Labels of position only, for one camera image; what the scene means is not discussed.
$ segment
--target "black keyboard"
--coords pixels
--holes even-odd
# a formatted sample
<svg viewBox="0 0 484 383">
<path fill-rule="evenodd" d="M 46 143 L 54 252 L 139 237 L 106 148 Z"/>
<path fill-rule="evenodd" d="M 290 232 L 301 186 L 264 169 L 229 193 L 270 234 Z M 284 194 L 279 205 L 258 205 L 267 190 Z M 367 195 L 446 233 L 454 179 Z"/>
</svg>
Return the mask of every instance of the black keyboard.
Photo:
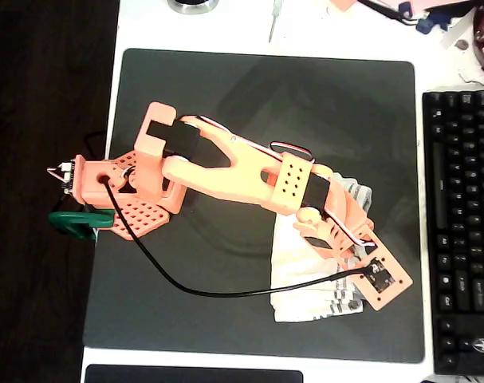
<svg viewBox="0 0 484 383">
<path fill-rule="evenodd" d="M 484 91 L 423 112 L 435 372 L 484 375 Z"/>
</svg>

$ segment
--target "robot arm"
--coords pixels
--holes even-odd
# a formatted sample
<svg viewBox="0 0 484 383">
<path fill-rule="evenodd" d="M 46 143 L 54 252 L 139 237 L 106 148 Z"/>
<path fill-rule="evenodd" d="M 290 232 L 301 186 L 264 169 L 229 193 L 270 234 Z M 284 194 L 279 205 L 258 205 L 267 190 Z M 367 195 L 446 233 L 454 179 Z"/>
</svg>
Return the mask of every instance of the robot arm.
<svg viewBox="0 0 484 383">
<path fill-rule="evenodd" d="M 192 162 L 202 137 L 230 160 L 226 168 L 204 168 Z M 344 270 L 352 247 L 372 251 L 354 268 L 372 272 L 348 278 L 375 310 L 406 290 L 412 280 L 372 231 L 364 210 L 333 178 L 333 171 L 291 152 L 277 153 L 237 136 L 206 117 L 184 116 L 168 105 L 150 104 L 134 151 L 114 160 L 72 161 L 65 192 L 82 204 L 112 209 L 102 184 L 108 180 L 120 209 L 137 236 L 145 235 L 177 214 L 187 188 L 217 199 L 258 204 L 278 214 L 297 215 L 295 228 L 324 259 Z M 112 227 L 132 239 L 115 216 Z"/>
</svg>

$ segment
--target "cable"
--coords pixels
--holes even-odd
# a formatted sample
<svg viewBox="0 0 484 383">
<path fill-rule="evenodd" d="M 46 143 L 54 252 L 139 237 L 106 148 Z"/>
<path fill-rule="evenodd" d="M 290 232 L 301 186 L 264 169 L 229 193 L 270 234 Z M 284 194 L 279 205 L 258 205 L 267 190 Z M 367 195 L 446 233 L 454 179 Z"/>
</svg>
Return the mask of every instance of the cable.
<svg viewBox="0 0 484 383">
<path fill-rule="evenodd" d="M 300 289 L 302 287 L 308 287 L 308 286 L 313 286 L 318 283 L 323 283 L 323 282 L 332 282 L 336 281 L 337 279 L 341 279 L 344 277 L 348 277 L 349 275 L 354 275 L 354 274 L 364 274 L 365 272 L 369 272 L 371 270 L 370 267 L 361 267 L 359 269 L 352 269 L 352 270 L 347 270 L 347 271 L 341 271 L 340 273 L 336 273 L 333 275 L 330 275 L 328 277 L 324 278 L 319 278 L 319 279 L 314 279 L 313 281 L 308 281 L 308 282 L 303 282 L 303 283 L 298 283 L 296 285 L 291 285 L 291 286 L 283 286 L 283 287 L 277 287 L 273 289 L 265 289 L 265 290 L 252 290 L 252 291 L 242 291 L 238 293 L 217 293 L 217 292 L 209 292 L 209 291 L 201 291 L 201 290 L 195 290 L 191 289 L 189 287 L 186 287 L 179 283 L 178 281 L 174 280 L 160 265 L 160 263 L 153 257 L 151 252 L 144 246 L 144 244 L 140 241 L 139 238 L 137 238 L 136 233 L 133 232 L 132 228 L 128 224 L 126 218 L 124 218 L 123 212 L 120 209 L 120 205 L 118 205 L 116 198 L 114 197 L 114 193 L 112 193 L 112 189 L 110 186 L 108 186 L 108 177 L 105 176 L 102 180 L 100 180 L 101 183 L 104 184 L 105 189 L 107 190 L 108 197 L 112 202 L 112 205 L 114 209 L 116 210 L 117 215 L 120 217 L 121 222 L 123 222 L 124 227 L 127 229 L 127 232 L 130 234 L 132 237 L 133 241 L 137 244 L 139 249 L 144 253 L 146 258 L 148 259 L 149 262 L 159 271 L 159 273 L 174 287 L 177 289 L 188 293 L 192 295 L 198 295 L 199 297 L 207 297 L 207 298 L 244 298 L 244 297 L 253 297 L 255 295 L 263 295 L 263 294 L 271 294 L 271 293 L 281 293 L 283 291 L 290 291 L 290 290 L 296 290 Z"/>
</svg>

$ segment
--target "white cloth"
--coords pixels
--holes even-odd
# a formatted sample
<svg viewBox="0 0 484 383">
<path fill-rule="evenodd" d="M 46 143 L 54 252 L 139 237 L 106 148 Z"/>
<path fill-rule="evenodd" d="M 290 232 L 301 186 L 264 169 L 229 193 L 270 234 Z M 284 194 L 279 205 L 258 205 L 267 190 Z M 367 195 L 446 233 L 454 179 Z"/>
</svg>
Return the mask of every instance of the white cloth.
<svg viewBox="0 0 484 383">
<path fill-rule="evenodd" d="M 367 212 L 371 207 L 371 188 L 359 185 L 353 178 L 334 173 L 339 182 Z M 327 277 L 341 271 L 335 259 L 323 259 L 293 227 L 295 215 L 277 215 L 273 231 L 272 287 L 288 286 Z M 353 248 L 348 259 L 352 266 L 366 256 L 363 247 Z M 362 312 L 362 295 L 346 278 L 323 282 L 302 289 L 271 294 L 275 322 L 306 322 L 333 315 Z"/>
</svg>

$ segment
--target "screwdriver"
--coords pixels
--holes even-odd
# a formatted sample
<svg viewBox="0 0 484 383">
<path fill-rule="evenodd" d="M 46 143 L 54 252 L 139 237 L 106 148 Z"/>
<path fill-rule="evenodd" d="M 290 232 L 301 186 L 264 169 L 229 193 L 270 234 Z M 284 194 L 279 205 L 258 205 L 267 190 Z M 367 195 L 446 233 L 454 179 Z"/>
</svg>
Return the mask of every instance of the screwdriver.
<svg viewBox="0 0 484 383">
<path fill-rule="evenodd" d="M 272 42 L 272 36 L 273 36 L 273 28 L 275 28 L 275 22 L 277 21 L 277 18 L 281 14 L 281 8 L 282 8 L 282 0 L 273 0 L 273 21 L 272 21 L 272 28 L 270 29 L 270 37 L 268 38 L 268 42 Z"/>
</svg>

